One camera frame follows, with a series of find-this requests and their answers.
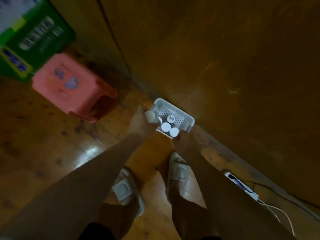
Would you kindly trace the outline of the person's right hand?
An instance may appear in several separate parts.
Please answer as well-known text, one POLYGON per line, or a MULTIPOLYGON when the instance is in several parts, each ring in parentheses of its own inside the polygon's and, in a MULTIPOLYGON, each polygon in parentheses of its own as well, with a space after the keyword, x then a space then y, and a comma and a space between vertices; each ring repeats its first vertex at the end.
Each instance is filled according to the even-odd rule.
POLYGON ((178 135, 172 139, 172 142, 175 151, 186 161, 201 155, 202 146, 192 133, 181 130, 178 135))

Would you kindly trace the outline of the person's left forearm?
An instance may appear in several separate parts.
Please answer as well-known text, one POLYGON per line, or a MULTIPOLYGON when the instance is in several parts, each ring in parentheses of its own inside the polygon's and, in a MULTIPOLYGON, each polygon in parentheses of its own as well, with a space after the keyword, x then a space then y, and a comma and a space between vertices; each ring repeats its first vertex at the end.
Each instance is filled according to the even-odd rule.
POLYGON ((144 138, 129 133, 29 202, 0 229, 1 240, 74 240, 94 221, 121 169, 144 138))

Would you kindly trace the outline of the person's right leg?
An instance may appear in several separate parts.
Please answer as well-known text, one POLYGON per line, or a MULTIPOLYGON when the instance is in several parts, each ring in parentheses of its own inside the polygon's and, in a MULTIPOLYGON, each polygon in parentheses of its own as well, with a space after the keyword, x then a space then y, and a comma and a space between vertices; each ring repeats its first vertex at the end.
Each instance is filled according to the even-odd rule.
POLYGON ((183 198, 178 186, 170 186, 167 198, 172 208, 173 224, 181 240, 222 240, 209 211, 183 198))

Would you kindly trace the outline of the white power strip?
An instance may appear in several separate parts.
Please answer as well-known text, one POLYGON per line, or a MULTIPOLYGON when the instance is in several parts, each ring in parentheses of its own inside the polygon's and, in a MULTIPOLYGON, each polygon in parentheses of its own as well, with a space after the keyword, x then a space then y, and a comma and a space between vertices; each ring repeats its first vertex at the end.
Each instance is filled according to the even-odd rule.
POLYGON ((239 188, 241 188, 245 193, 247 193, 251 198, 253 198, 256 202, 259 201, 259 195, 254 192, 250 187, 248 187, 244 182, 242 182, 239 178, 233 175, 231 172, 223 173, 229 180, 234 182, 239 188))

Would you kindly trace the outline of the person's grey slipper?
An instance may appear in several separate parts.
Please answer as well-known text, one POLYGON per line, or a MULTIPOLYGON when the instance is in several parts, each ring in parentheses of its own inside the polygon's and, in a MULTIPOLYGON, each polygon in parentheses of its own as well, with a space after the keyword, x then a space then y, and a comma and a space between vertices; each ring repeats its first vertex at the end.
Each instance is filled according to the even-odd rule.
POLYGON ((124 177, 114 184, 112 191, 122 206, 127 205, 126 199, 128 197, 134 196, 138 200, 139 205, 139 210, 136 217, 140 217, 145 211, 142 195, 140 194, 130 171, 126 167, 121 169, 120 174, 124 175, 124 177))
POLYGON ((182 184, 182 188, 179 188, 179 193, 184 198, 186 193, 187 182, 189 180, 189 175, 189 165, 186 163, 186 161, 182 159, 178 155, 178 153, 172 153, 169 160, 166 197, 169 197, 171 183, 178 182, 179 184, 182 184))

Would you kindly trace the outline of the person's right grey slipper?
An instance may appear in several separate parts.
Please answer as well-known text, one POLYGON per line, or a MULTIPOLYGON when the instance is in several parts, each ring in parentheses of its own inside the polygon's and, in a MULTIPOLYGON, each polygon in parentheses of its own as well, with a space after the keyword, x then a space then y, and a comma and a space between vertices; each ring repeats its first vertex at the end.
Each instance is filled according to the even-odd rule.
POLYGON ((179 193, 184 198, 186 193, 187 182, 189 180, 189 175, 189 165, 186 163, 186 161, 182 159, 178 155, 178 153, 172 153, 169 160, 166 197, 169 197, 171 183, 178 182, 179 184, 182 184, 182 188, 179 188, 179 193))

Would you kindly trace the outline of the person's left grey slipper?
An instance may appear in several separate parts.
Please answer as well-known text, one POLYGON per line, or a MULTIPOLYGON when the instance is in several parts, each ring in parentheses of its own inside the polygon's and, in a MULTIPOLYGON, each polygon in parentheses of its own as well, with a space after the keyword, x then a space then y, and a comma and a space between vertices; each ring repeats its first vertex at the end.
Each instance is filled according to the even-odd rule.
POLYGON ((122 206, 127 205, 126 199, 128 197, 134 196, 138 200, 139 205, 139 210, 136 217, 140 217, 145 211, 142 195, 140 194, 130 171, 126 167, 121 169, 120 174, 124 175, 124 177, 114 184, 112 191, 122 206))

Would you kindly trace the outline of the person's leg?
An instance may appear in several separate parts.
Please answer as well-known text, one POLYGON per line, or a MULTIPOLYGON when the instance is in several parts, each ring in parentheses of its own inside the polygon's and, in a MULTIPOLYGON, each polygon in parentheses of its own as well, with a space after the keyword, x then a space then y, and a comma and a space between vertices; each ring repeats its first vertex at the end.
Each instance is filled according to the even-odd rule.
POLYGON ((170 186, 167 198, 172 208, 173 224, 181 240, 222 240, 209 211, 183 198, 178 186, 170 186))
MULTIPOLYGON (((115 183, 123 177, 124 175, 119 173, 115 183)), ((112 187, 100 208, 97 222, 111 232, 113 240, 152 240, 152 231, 146 228, 146 219, 143 215, 136 217, 139 210, 138 200, 130 196, 126 199, 127 205, 122 206, 112 187)))

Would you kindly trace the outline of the person's left leg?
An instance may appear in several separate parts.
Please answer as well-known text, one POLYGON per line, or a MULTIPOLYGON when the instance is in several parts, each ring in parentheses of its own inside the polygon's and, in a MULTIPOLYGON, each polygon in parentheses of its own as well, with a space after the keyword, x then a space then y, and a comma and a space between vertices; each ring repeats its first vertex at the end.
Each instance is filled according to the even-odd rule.
MULTIPOLYGON (((124 175, 119 173, 115 183, 123 177, 124 175)), ((127 205, 122 206, 112 187, 100 208, 97 222, 111 232, 113 240, 152 240, 152 231, 146 228, 146 219, 143 215, 136 217, 139 210, 138 200, 130 196, 126 199, 127 205)))

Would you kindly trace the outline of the white perforated plastic basket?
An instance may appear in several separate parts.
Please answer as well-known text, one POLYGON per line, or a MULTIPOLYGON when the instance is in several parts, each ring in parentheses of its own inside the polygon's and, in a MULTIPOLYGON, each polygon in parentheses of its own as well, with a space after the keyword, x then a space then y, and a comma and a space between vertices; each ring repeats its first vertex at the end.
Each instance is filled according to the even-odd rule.
MULTIPOLYGON (((169 103, 168 101, 162 99, 162 98, 157 98, 153 105, 150 108, 151 111, 157 114, 158 117, 162 119, 162 123, 167 122, 166 118, 169 115, 175 116, 175 121, 174 123, 170 124, 171 128, 176 127, 180 131, 184 130, 186 132, 190 132, 192 127, 195 124, 195 120, 192 116, 187 114, 186 112, 182 111, 175 105, 169 103)), ((163 135, 169 137, 172 139, 170 136, 169 132, 163 132, 161 130, 161 125, 156 129, 156 131, 162 133, 163 135)))

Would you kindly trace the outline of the pink plastic stool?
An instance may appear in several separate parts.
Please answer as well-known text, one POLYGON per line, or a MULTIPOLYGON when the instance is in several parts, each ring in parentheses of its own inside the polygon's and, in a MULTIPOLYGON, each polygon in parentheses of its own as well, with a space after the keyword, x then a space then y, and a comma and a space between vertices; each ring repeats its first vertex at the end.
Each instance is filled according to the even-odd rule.
POLYGON ((66 53, 51 57, 33 76, 32 88, 67 115, 95 123, 105 114, 98 101, 115 100, 118 92, 66 53))

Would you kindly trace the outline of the person's left hand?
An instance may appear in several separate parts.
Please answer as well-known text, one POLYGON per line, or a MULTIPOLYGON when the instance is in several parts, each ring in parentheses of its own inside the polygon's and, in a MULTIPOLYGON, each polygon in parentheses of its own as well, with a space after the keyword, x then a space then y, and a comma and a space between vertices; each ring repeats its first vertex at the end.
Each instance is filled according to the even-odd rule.
POLYGON ((145 109, 143 106, 138 105, 137 111, 133 115, 128 133, 131 135, 138 136, 142 141, 147 139, 156 129, 159 127, 158 123, 148 122, 145 109))

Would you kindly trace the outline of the person's right forearm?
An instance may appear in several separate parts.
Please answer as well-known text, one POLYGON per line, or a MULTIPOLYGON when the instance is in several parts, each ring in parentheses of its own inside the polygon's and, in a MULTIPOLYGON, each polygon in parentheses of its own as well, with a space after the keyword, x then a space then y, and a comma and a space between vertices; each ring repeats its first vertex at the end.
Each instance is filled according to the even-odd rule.
POLYGON ((213 167, 199 151, 178 154, 191 167, 222 240, 296 240, 271 213, 213 167))

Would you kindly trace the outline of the green cardboard box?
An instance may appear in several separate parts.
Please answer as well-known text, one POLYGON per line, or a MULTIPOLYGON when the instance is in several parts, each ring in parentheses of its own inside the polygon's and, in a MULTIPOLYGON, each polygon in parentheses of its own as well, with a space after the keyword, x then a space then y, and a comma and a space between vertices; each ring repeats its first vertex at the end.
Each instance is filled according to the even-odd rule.
POLYGON ((29 81, 74 39, 48 0, 0 0, 0 76, 29 81))

